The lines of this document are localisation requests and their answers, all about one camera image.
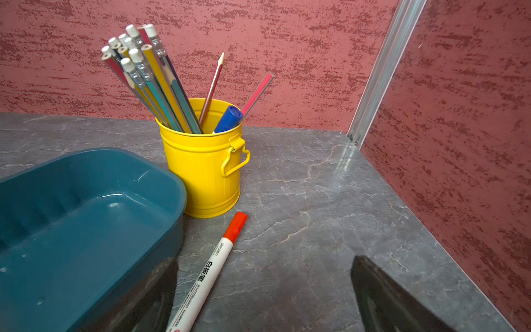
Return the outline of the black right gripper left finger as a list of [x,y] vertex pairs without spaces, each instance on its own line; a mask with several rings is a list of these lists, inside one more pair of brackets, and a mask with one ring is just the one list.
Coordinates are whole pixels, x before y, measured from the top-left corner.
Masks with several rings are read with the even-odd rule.
[[162,261],[101,318],[82,331],[165,331],[177,283],[177,258]]

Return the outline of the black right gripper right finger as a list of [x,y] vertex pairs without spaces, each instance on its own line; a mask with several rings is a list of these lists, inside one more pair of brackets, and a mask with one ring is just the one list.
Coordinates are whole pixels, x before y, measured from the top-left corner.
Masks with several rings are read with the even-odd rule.
[[366,331],[454,330],[366,256],[355,256],[351,281]]

